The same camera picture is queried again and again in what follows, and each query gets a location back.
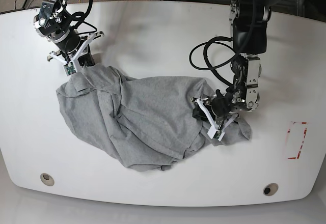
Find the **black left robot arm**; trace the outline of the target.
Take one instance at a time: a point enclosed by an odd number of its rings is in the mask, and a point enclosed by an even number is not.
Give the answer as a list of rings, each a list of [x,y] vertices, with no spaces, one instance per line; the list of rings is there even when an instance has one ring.
[[[226,125],[232,114],[253,111],[259,105],[258,80],[261,74],[259,55],[267,49],[267,23],[271,7],[280,0],[231,0],[230,37],[217,36],[202,43],[203,58],[209,70],[227,85],[225,94],[216,90],[215,95],[193,98],[196,104],[193,117],[209,122],[217,130]],[[208,49],[212,44],[226,45],[234,52],[229,60],[212,65]]]

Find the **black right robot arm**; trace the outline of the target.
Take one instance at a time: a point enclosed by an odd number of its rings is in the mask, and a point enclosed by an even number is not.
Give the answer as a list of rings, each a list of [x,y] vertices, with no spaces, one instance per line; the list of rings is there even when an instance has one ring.
[[[69,13],[69,0],[43,0],[38,15],[34,18],[36,32],[59,50],[49,53],[47,60],[56,60],[63,64],[70,75],[85,66],[94,66],[90,43],[104,35],[86,22],[93,0],[89,0],[85,12]]]

